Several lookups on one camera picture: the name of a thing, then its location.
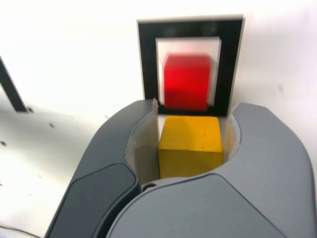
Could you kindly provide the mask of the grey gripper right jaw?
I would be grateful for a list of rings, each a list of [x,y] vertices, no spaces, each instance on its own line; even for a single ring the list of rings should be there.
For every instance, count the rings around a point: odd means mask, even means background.
[[[166,179],[133,199],[109,238],[311,238],[314,173],[298,136],[269,109],[241,103],[229,160]]]

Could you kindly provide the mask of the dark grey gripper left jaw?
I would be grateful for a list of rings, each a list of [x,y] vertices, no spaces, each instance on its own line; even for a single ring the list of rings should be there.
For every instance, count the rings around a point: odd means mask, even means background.
[[[104,238],[123,208],[159,179],[158,103],[136,101],[110,117],[87,146],[46,232]]]

